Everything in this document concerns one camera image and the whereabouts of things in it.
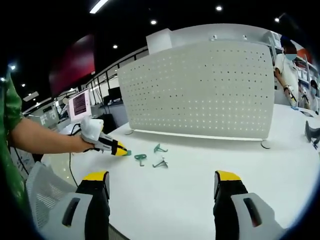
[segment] wire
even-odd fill
[[[96,94],[97,94],[97,96],[98,96],[98,98],[99,98],[99,100],[101,101],[101,103],[102,103],[102,107],[103,107],[103,109],[104,109],[104,112],[105,112],[105,114],[108,114],[107,113],[107,110],[106,110],[106,108],[105,108],[105,103],[104,103],[104,98],[102,97],[102,94],[99,94],[99,92],[98,92],[98,90],[97,89],[95,89],[95,90],[93,90],[93,91],[96,91]]]
[[[75,125],[73,126],[72,130],[71,130],[71,134],[70,134],[71,136],[73,135],[73,132],[74,132],[76,126],[78,126],[78,127],[80,128],[80,124],[79,124],[79,123],[75,124]],[[72,173],[72,170],[71,170],[71,152],[69,152],[69,170],[70,170],[71,176],[72,176],[72,178],[73,178],[73,181],[74,181],[76,187],[78,187],[78,184],[77,184],[77,182],[76,182],[76,179],[75,179],[75,177],[74,177],[74,175],[73,175],[73,173]]]
[[[19,156],[19,154],[18,154],[17,149],[16,149],[15,147],[14,147],[13,149],[14,149],[14,151],[15,151],[16,156],[18,157],[18,161],[19,161],[19,162],[20,162],[20,164],[22,165],[22,167],[23,167],[23,169],[25,170],[26,174],[28,174],[28,175],[29,175],[29,172],[27,171],[27,169],[26,169],[26,167],[25,167],[24,163],[22,162],[22,160],[21,160],[21,158],[20,158],[20,156]]]

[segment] person's hand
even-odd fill
[[[286,96],[289,96],[290,94],[292,94],[292,92],[291,92],[290,89],[289,89],[289,86],[285,86],[285,87],[284,87],[284,94],[285,94]]]
[[[84,141],[80,135],[75,135],[74,139],[77,142],[77,146],[78,146],[78,151],[77,152],[78,153],[82,153],[84,151],[87,151],[87,150],[95,148],[95,145],[93,145],[92,143]]]

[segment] black ceiling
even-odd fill
[[[300,2],[266,1],[182,1],[182,0],[109,0],[97,13],[89,11],[98,0],[7,1],[0,6],[0,68],[12,63],[18,94],[24,98],[38,91],[40,102],[51,96],[49,71],[55,57],[81,37],[91,33],[96,39],[96,72],[125,55],[147,45],[146,36],[159,30],[234,23],[246,24],[285,34],[306,46],[302,27],[309,37],[317,36],[317,10]],[[223,11],[215,11],[221,5]],[[286,12],[280,23],[275,17]],[[150,20],[156,19],[157,25]],[[24,102],[23,109],[35,102]]]

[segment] monitor screen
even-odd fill
[[[113,101],[122,98],[119,86],[118,87],[114,87],[114,88],[110,88],[108,90],[108,92],[109,92],[110,99],[113,100]]]
[[[69,112],[72,123],[79,122],[82,118],[92,115],[89,89],[69,99]]]
[[[87,35],[70,46],[63,56],[54,61],[49,74],[52,96],[58,96],[94,71],[94,37]]]

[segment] chair backrest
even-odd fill
[[[74,193],[70,185],[41,162],[36,162],[26,181],[26,191],[33,222],[41,230],[49,221],[49,212],[68,193]]]

